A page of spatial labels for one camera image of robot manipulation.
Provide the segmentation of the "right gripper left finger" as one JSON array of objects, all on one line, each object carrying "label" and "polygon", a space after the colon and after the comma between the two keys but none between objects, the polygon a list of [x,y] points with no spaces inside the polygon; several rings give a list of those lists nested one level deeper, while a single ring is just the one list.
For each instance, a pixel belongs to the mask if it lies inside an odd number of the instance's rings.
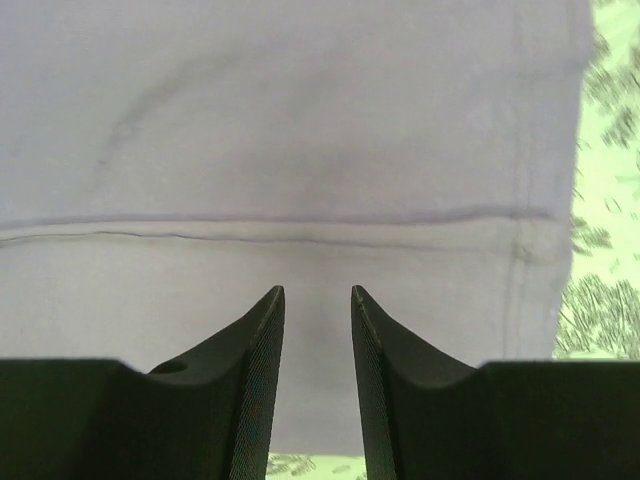
[{"label": "right gripper left finger", "polygon": [[149,373],[113,359],[1,364],[5,479],[262,479],[284,334],[272,288]]}]

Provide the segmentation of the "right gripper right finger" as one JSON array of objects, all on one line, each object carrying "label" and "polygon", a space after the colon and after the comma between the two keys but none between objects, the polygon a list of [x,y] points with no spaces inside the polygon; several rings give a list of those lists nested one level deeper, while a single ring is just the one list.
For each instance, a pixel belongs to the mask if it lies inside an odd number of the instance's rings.
[{"label": "right gripper right finger", "polygon": [[372,479],[635,479],[639,366],[470,367],[392,319],[362,287],[351,325]]}]

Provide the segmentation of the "purple t shirt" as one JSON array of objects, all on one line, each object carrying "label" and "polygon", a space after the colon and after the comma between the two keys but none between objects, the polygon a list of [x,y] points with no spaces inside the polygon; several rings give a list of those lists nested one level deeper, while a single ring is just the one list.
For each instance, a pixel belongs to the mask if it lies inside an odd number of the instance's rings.
[{"label": "purple t shirt", "polygon": [[5,1],[1,352],[139,369],[286,295],[271,446],[362,451],[350,291],[547,359],[586,1]]}]

